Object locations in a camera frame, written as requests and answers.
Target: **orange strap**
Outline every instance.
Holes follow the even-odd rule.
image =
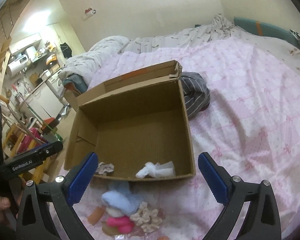
[[[258,35],[263,36],[261,26],[260,26],[260,22],[256,22],[256,27],[257,27]]]

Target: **floor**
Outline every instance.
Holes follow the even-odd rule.
[[[68,116],[66,118],[63,118],[60,121],[60,124],[58,125],[57,133],[60,134],[64,140],[63,150],[59,153],[56,160],[50,165],[48,171],[46,172],[46,174],[50,176],[49,182],[53,181],[55,177],[58,176],[60,169],[65,161],[66,151],[69,143],[69,136],[70,136],[75,114],[76,111],[74,111],[74,109],[71,109]]]

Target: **pink bedsheet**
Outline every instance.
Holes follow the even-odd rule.
[[[300,77],[271,54],[236,38],[206,43],[194,48],[161,48],[152,53],[125,52],[110,59],[93,77],[90,88],[145,66],[178,60],[183,71],[198,72],[207,81],[211,103],[190,120],[195,159],[211,154],[230,175],[273,187],[283,236],[300,223]],[[107,182],[93,179],[76,212],[95,239],[111,239],[87,216],[101,205]],[[136,183],[152,206],[162,208],[165,219],[159,231],[146,239],[169,236],[202,239],[222,210],[203,176],[189,180],[149,184]],[[244,205],[230,239],[243,222]]]

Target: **blue gripper pad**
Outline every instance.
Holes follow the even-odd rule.
[[[218,167],[217,164],[211,163],[207,156],[204,153],[201,153],[198,157],[198,167],[201,171],[203,177],[207,181],[207,184],[212,191],[216,201],[223,205],[226,205],[229,202],[228,197],[228,187],[218,174],[217,170],[213,167]]]
[[[69,206],[80,202],[97,168],[98,156],[91,152],[78,166],[69,171],[65,183],[66,199]]]

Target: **gray striped fabric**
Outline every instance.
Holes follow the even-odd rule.
[[[204,110],[209,106],[210,91],[199,73],[182,72],[180,80],[185,97],[187,115],[188,118],[191,118],[200,110]]]

